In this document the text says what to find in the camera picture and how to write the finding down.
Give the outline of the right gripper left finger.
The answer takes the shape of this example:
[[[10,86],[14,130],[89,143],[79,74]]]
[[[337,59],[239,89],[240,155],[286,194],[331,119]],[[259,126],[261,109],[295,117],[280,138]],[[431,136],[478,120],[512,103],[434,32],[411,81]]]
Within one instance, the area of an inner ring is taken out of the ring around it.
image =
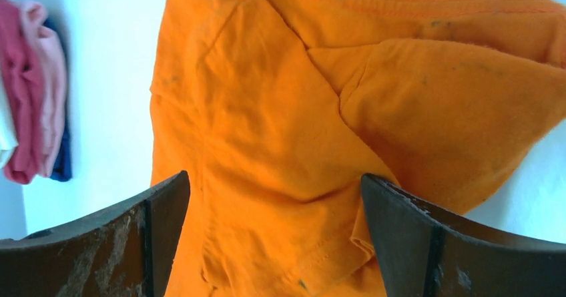
[[[1,241],[2,296],[163,296],[190,198],[186,172],[92,214]]]

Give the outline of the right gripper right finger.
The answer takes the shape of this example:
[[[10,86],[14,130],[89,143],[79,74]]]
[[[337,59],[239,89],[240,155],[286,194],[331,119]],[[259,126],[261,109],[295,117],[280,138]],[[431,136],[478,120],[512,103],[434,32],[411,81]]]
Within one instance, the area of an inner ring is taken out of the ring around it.
[[[498,230],[362,176],[388,296],[564,296],[565,245]]]

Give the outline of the orange t shirt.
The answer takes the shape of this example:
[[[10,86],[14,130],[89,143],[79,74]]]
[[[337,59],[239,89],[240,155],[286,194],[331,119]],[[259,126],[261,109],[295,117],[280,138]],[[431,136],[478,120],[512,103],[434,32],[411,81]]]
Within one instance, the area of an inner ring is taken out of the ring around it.
[[[383,296],[366,173],[467,213],[565,118],[553,0],[167,0],[152,183],[191,195],[166,296]]]

